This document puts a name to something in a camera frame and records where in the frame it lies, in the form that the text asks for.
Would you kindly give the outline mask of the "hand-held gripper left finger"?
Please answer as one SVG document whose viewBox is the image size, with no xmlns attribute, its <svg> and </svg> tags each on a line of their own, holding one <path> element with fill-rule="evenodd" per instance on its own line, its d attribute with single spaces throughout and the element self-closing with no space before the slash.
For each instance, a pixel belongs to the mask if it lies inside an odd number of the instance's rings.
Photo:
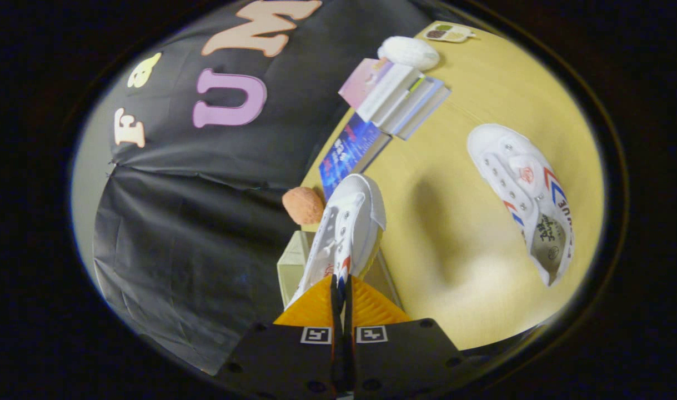
<svg viewBox="0 0 677 400">
<path fill-rule="evenodd" d="M 343 387 L 343 327 L 336 277 L 324 278 L 298 299 L 318 322 L 257 322 L 248 329 L 214 380 L 249 399 L 335 399 Z"/>
</svg>

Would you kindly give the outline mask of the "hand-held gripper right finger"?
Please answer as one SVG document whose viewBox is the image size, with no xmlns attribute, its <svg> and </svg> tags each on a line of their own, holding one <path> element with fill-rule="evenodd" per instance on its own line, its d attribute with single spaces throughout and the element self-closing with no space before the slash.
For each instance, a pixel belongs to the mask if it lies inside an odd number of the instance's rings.
<svg viewBox="0 0 677 400">
<path fill-rule="evenodd" d="M 441 397 L 468 360 L 434 319 L 396 317 L 397 307 L 360 279 L 345 287 L 345 370 L 355 399 Z"/>
</svg>

